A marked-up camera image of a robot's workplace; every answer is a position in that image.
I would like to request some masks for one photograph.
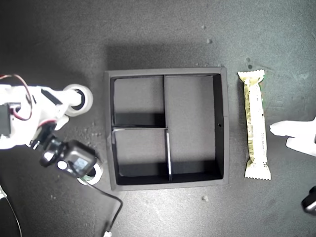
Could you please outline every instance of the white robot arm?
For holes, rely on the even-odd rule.
[[[56,163],[59,169],[73,176],[80,174],[89,184],[97,183],[102,168],[94,151],[77,141],[65,143],[53,135],[53,131],[69,121],[68,116],[89,111],[93,103],[91,91],[78,84],[55,91],[45,86],[27,86],[18,75],[0,76],[0,80],[4,78],[18,78],[23,86],[0,85],[0,149],[17,145],[34,150],[41,147],[43,166]],[[70,163],[77,173],[72,172]]]
[[[289,136],[286,146],[316,157],[316,118],[313,121],[281,121],[270,126],[277,136]]]

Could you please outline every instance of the wrapped snack bar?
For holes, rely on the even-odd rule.
[[[264,78],[265,71],[238,72],[238,75],[244,83],[248,149],[250,156],[246,166],[245,177],[271,180],[267,160],[265,117],[259,86],[259,83]]]

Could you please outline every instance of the dark gray surface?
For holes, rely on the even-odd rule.
[[[165,87],[172,162],[215,160],[213,77],[169,76]]]
[[[122,193],[125,206],[114,235],[310,237],[316,235],[315,219],[302,212],[300,202],[315,184],[316,158],[287,149],[285,138],[267,131],[272,180],[244,179],[246,123],[236,73],[248,65],[266,70],[267,128],[283,119],[313,119],[315,12],[314,0],[3,0],[0,70],[56,89],[88,85],[95,99],[91,113],[71,119],[59,134],[90,141],[106,160],[105,138],[90,135],[104,130],[105,70],[224,65],[230,184]],[[103,197],[53,167],[41,168],[38,154],[27,148],[1,152],[0,158],[0,182],[24,236],[86,237],[102,229],[111,211]],[[110,188],[107,174],[99,186]]]

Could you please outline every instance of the white plastic part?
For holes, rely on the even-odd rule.
[[[109,231],[105,231],[103,237],[112,237],[111,231],[110,232]]]
[[[82,115],[91,109],[92,104],[93,104],[93,95],[92,95],[91,90],[88,87],[79,85],[79,84],[71,84],[71,85],[66,86],[64,89],[64,91],[68,91],[68,90],[75,91],[75,92],[76,90],[80,90],[84,94],[85,102],[84,102],[83,107],[80,110],[75,110],[72,107],[80,105],[81,101],[80,103],[71,104],[67,108],[66,115],[70,117],[75,117],[78,115]]]
[[[309,122],[281,121],[270,126],[276,136],[289,136],[286,146],[316,157],[316,118]]]
[[[96,164],[93,166],[94,170],[95,170],[95,175],[92,179],[88,179],[90,178],[89,176],[84,176],[84,180],[88,183],[88,184],[91,184],[91,185],[95,185],[96,183],[98,183],[102,177],[102,174],[103,174],[103,167],[102,167],[102,164],[101,162],[96,162]],[[78,179],[78,181],[83,184],[83,185],[86,185],[81,179]]]
[[[67,164],[67,162],[65,162],[63,160],[60,160],[57,162],[57,167],[61,170],[65,170],[65,169],[67,169],[68,164]]]

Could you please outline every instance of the black box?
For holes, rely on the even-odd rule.
[[[113,190],[228,183],[225,68],[105,72]]]

